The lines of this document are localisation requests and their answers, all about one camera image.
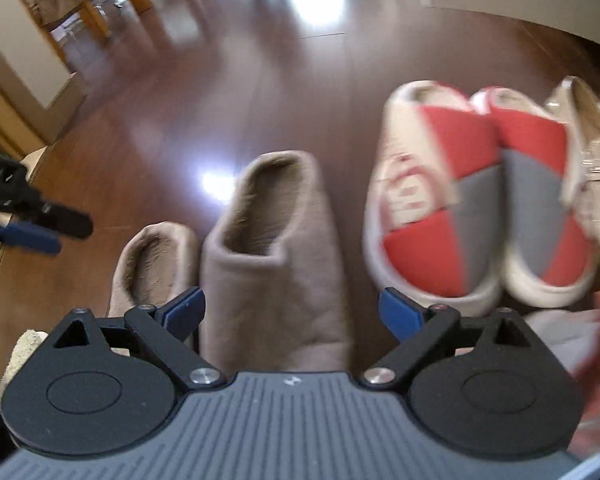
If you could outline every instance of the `ribbed surface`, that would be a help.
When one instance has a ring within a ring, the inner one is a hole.
[[[551,480],[574,466],[566,454],[523,463],[460,455],[421,434],[396,396],[341,372],[244,372],[224,390],[189,396],[135,449],[66,462],[21,451],[0,480]]]

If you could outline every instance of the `dark brown floor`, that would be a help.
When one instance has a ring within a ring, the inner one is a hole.
[[[213,184],[254,156],[300,149],[320,161],[349,279],[356,368],[394,345],[362,259],[365,193],[382,105],[430,78],[465,92],[503,85],[544,100],[568,73],[600,89],[574,39],[515,20],[419,0],[154,0],[112,14],[105,48],[67,46],[90,97],[36,185],[93,215],[94,235],[57,258],[4,251],[0,375],[16,338],[49,330],[77,305],[102,314],[129,238],[171,220],[209,231]]]

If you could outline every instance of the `gray fabric panel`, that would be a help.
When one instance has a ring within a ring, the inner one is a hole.
[[[241,372],[188,396],[134,449],[89,460],[21,450],[0,480],[555,480],[576,465],[566,452],[498,462],[449,450],[397,395],[362,390],[344,372]]]
[[[502,167],[491,166],[466,176],[458,186],[462,200],[450,213],[466,263],[467,286],[474,290],[502,240]]]
[[[544,164],[515,150],[503,150],[509,229],[532,273],[547,270],[562,234],[566,213],[559,202],[562,179]]]

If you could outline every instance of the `red fabric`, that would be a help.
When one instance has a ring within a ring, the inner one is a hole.
[[[488,116],[429,105],[422,105],[420,110],[455,178],[483,170],[500,160],[497,131]]]
[[[491,117],[500,134],[500,143],[564,174],[567,159],[567,132],[557,121],[518,110],[491,106]]]
[[[469,293],[460,248],[446,210],[390,232],[383,245],[389,261],[411,285],[444,298]]]
[[[558,248],[542,280],[553,286],[573,285],[582,276],[590,256],[589,241],[575,218],[569,215],[564,221]]]

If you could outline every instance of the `printed logo on slipper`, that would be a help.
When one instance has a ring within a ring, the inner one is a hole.
[[[382,171],[382,230],[389,232],[417,222],[442,208],[442,185],[414,155],[390,158]]]

